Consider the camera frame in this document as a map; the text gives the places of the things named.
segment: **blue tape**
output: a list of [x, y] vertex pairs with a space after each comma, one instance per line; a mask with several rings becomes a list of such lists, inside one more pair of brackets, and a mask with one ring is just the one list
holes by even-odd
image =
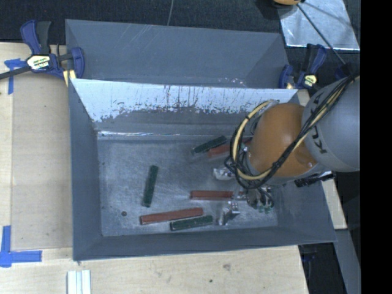
[[[4, 64], [10, 69], [10, 71], [17, 69], [19, 67], [27, 66], [26, 61], [21, 59], [5, 60]], [[13, 93], [13, 76], [11, 76], [8, 81], [8, 95], [11, 95], [12, 93]]]
[[11, 251], [11, 226], [2, 228], [0, 267], [9, 268], [13, 263], [18, 262], [41, 262], [42, 251]]

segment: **bin floor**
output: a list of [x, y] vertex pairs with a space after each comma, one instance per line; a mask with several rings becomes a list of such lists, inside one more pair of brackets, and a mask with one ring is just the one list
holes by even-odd
[[[102, 234], [172, 233], [168, 222], [140, 225], [139, 217], [178, 209], [202, 207], [204, 215], [218, 220], [225, 201], [190, 200], [192, 190], [232, 190], [241, 188], [233, 179], [219, 181], [213, 168], [223, 165], [224, 157], [209, 159], [206, 154], [192, 156], [191, 149], [204, 143], [205, 136], [164, 140], [98, 140]], [[141, 205], [149, 167], [159, 167], [152, 204]], [[226, 226], [209, 225], [187, 230], [229, 230], [247, 227], [277, 226], [277, 214], [260, 213], [245, 201], [239, 201], [240, 215]]]

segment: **wooden table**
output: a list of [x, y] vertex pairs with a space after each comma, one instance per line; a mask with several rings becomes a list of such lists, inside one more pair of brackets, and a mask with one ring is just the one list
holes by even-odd
[[[29, 54], [0, 43], [0, 72]], [[297, 246], [74, 262], [66, 85], [30, 72], [14, 82], [8, 95], [0, 81], [0, 226], [11, 225], [12, 250], [43, 252], [40, 263], [0, 268], [0, 293], [65, 293], [70, 270], [91, 271], [93, 294], [308, 293]], [[334, 226], [346, 228], [334, 183], [325, 185]]]

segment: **yellow cable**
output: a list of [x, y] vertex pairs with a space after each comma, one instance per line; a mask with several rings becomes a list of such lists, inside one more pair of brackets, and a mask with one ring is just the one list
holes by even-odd
[[[328, 106], [333, 104], [336, 99], [341, 95], [342, 91], [344, 90], [344, 87], [342, 87], [340, 90], [338, 90], [336, 93], [334, 93], [326, 102], [325, 106], [316, 114], [316, 117], [314, 118], [314, 120], [310, 123], [309, 127], [313, 126], [314, 124], [316, 124], [321, 118], [322, 116], [325, 114], [325, 112], [327, 112], [328, 110]], [[237, 162], [237, 149], [238, 149], [238, 143], [239, 143], [239, 138], [246, 126], [246, 124], [250, 121], [250, 119], [257, 113], [259, 112], [262, 108], [264, 108], [265, 106], [267, 106], [268, 104], [270, 104], [272, 102], [272, 100], [263, 102], [262, 104], [258, 105], [256, 108], [254, 108], [249, 114], [248, 116], [242, 121], [242, 123], [240, 124], [237, 134], [235, 136], [234, 142], [233, 142], [233, 148], [232, 148], [232, 158], [234, 160], [234, 163]], [[296, 143], [296, 145], [293, 148], [293, 151], [297, 149], [297, 147], [299, 147], [299, 145], [302, 143], [302, 141], [307, 137], [308, 133], [307, 132], [304, 136], [301, 137], [300, 140], [298, 140], [298, 142]], [[246, 179], [248, 181], [256, 181], [259, 179], [262, 179], [264, 177], [267, 176], [267, 174], [271, 171], [272, 167], [265, 170], [264, 172], [261, 172], [258, 175], [247, 175], [245, 173], [243, 173], [239, 168], [237, 169], [237, 173], [240, 177], [242, 177], [243, 179]]]

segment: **clamp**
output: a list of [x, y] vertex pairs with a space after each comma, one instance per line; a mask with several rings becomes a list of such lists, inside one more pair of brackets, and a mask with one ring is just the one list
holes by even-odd
[[317, 71], [326, 59], [326, 49], [322, 45], [306, 45], [304, 62], [306, 70], [294, 71], [293, 66], [286, 64], [279, 77], [279, 88], [310, 89], [317, 83]]
[[37, 20], [30, 20], [22, 25], [20, 33], [23, 42], [31, 50], [31, 56], [24, 61], [24, 67], [0, 74], [0, 80], [31, 71], [33, 73], [46, 73], [67, 81], [66, 75], [68, 73], [61, 67], [61, 62], [70, 59], [73, 59], [75, 76], [77, 78], [83, 76], [85, 59], [81, 48], [72, 48], [70, 53], [62, 56], [59, 54], [56, 56], [50, 53], [50, 47], [48, 45], [48, 30], [50, 25], [50, 21]]

